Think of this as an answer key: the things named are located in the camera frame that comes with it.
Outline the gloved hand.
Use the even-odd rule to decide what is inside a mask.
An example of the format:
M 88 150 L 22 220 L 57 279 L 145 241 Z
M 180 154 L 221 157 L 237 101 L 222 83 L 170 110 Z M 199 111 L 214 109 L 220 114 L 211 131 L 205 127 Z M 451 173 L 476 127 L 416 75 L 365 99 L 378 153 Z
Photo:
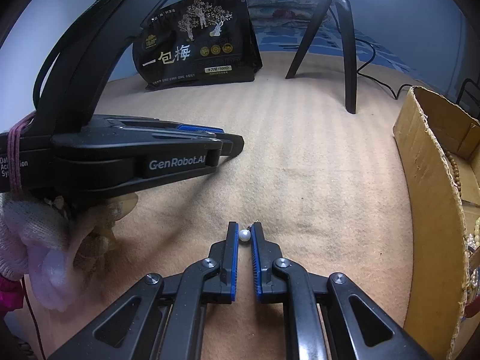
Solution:
M 41 202 L 1 195 L 1 278 L 8 284 L 28 276 L 37 301 L 66 311 L 81 297 L 104 256 L 116 248 L 113 228 L 137 205 L 130 193 L 69 218 L 61 197 Z

